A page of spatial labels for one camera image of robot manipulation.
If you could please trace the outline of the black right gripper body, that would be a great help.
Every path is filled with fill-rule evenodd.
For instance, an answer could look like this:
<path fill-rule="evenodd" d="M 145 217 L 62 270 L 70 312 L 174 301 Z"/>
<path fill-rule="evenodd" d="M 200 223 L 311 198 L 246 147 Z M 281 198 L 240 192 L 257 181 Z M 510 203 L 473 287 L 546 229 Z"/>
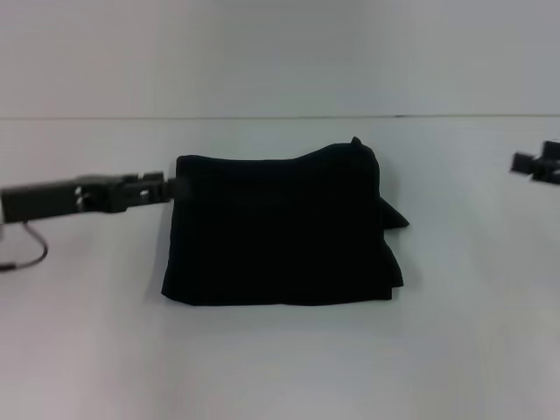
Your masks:
<path fill-rule="evenodd" d="M 559 184 L 559 150 L 558 140 L 545 141 L 542 145 L 542 181 L 558 185 Z"/>

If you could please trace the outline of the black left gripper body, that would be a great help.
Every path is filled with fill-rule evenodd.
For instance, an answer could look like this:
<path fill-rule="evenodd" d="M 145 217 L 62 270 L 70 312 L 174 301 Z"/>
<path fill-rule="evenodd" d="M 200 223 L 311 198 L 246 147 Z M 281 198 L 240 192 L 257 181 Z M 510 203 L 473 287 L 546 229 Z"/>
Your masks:
<path fill-rule="evenodd" d="M 85 175 L 1 189 L 1 222 L 20 223 L 82 213 L 111 213 L 111 193 L 125 175 Z"/>

